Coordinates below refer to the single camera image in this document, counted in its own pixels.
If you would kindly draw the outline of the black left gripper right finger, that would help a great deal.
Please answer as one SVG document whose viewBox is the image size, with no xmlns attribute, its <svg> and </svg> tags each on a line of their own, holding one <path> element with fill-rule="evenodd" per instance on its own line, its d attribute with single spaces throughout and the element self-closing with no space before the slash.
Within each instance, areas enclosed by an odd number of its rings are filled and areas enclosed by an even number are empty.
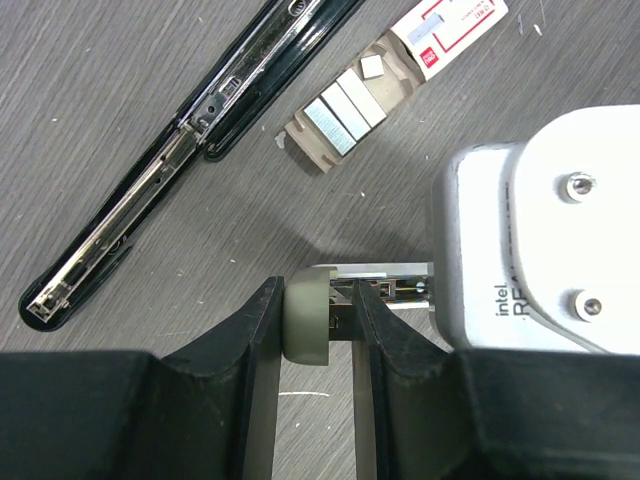
<svg viewBox="0 0 640 480">
<path fill-rule="evenodd" d="M 365 282 L 353 293 L 361 479 L 635 479 L 635 356 L 445 352 Z"/>
</svg>

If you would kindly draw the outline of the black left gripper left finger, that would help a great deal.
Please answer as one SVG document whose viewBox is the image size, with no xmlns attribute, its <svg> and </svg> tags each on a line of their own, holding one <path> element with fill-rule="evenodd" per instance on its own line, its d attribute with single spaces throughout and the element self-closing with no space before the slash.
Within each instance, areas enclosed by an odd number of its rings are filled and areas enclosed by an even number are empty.
<svg viewBox="0 0 640 480">
<path fill-rule="evenodd" d="M 5 353 L 5 479 L 267 479 L 284 281 L 177 351 Z"/>
</svg>

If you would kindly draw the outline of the red white staple box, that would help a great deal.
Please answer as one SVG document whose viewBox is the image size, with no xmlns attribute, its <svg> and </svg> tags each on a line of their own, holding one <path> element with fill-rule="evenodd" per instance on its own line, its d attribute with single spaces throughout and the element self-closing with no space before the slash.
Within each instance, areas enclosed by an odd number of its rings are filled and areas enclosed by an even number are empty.
<svg viewBox="0 0 640 480">
<path fill-rule="evenodd" d="M 350 67 L 359 70 L 361 58 L 380 55 L 384 66 L 383 76 L 366 80 L 365 84 L 388 118 L 422 85 L 444 70 L 508 12 L 507 3 L 500 0 L 419 1 L 339 71 L 329 84 Z M 284 127 L 287 137 L 324 173 L 340 165 L 351 151 L 387 119 L 344 157 L 339 156 L 326 140 L 321 139 L 318 131 L 302 114 L 302 109 L 329 84 L 299 108 Z"/>
</svg>

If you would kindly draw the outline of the black stapler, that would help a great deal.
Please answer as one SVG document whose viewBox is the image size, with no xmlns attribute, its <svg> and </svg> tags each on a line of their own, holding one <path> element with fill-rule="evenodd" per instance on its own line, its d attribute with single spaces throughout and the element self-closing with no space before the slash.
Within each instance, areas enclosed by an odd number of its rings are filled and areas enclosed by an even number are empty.
<svg viewBox="0 0 640 480">
<path fill-rule="evenodd" d="M 61 256 L 18 302 L 39 332 L 61 328 L 131 250 L 145 219 L 200 156 L 219 162 L 360 8 L 358 1 L 268 1 Z"/>
</svg>

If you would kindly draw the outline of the silver staple strips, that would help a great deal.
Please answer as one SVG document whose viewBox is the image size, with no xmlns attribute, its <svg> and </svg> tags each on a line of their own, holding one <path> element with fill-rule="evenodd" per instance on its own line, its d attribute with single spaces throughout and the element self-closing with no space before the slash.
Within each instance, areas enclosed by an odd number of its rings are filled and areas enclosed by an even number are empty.
<svg viewBox="0 0 640 480">
<path fill-rule="evenodd" d="M 387 118 L 365 84 L 383 76 L 382 57 L 369 55 L 359 62 L 359 70 L 345 70 L 302 109 L 303 117 L 341 157 Z"/>
</svg>

